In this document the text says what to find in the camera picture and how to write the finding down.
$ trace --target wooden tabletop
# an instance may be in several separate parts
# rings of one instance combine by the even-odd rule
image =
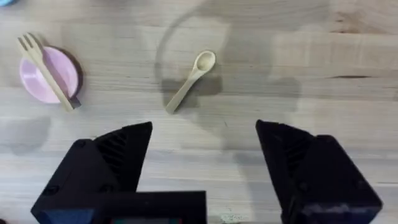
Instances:
[[[257,119],[336,137],[398,223],[398,4],[393,0],[19,0],[0,8],[0,218],[30,208],[71,144],[154,131],[140,191],[206,190],[209,223],[280,223]],[[81,106],[45,105],[19,79],[32,32],[79,62]],[[164,106],[202,50],[215,69]]]

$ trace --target pink plate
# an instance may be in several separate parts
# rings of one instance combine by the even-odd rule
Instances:
[[[53,47],[44,47],[45,64],[64,93],[71,98],[78,89],[78,75],[72,61],[61,51]],[[39,69],[30,61],[22,59],[19,74],[26,90],[44,103],[59,103],[50,85],[45,81]]]

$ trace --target wooden fork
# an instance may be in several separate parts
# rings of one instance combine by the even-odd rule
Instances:
[[[73,110],[73,106],[69,99],[65,96],[60,86],[54,80],[54,77],[51,75],[49,68],[44,62],[44,55],[40,42],[37,41],[32,34],[27,33],[22,37],[18,37],[17,44],[24,58],[36,65],[36,67],[41,71],[45,81],[50,85],[52,91],[60,100],[66,111]]]

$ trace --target fork handle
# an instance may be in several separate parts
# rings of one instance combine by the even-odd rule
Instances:
[[[70,103],[69,99],[65,96],[63,91],[61,90],[58,83],[55,81],[54,77],[52,76],[50,70],[44,64],[43,61],[36,62],[37,68],[42,72],[45,81],[50,85],[52,91],[55,93],[57,98],[60,100],[62,106],[66,109],[67,112],[73,110],[73,106]]]

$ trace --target spoon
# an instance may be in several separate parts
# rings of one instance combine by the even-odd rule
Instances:
[[[198,81],[200,77],[208,73],[214,67],[215,63],[216,63],[216,55],[213,52],[209,50],[201,52],[197,56],[197,59],[193,64],[193,68],[191,74],[188,77],[188,80],[186,80],[184,85],[182,85],[180,90],[173,96],[172,100],[170,100],[170,102],[167,104],[166,112],[168,112],[169,114],[174,114],[174,111],[177,109],[181,101],[184,99],[185,95],[188,93],[188,90],[191,89],[193,84],[195,84],[195,82]]]

